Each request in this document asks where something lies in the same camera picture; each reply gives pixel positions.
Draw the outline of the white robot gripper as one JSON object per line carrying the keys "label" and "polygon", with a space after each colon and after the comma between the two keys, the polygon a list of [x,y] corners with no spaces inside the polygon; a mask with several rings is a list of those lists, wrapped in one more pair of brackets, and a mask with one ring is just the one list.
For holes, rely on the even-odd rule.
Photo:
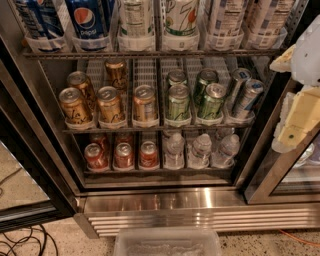
{"label": "white robot gripper", "polygon": [[305,85],[296,94],[286,94],[274,132],[272,149],[287,153],[320,122],[320,15],[269,68],[280,73],[291,71],[292,78]]}

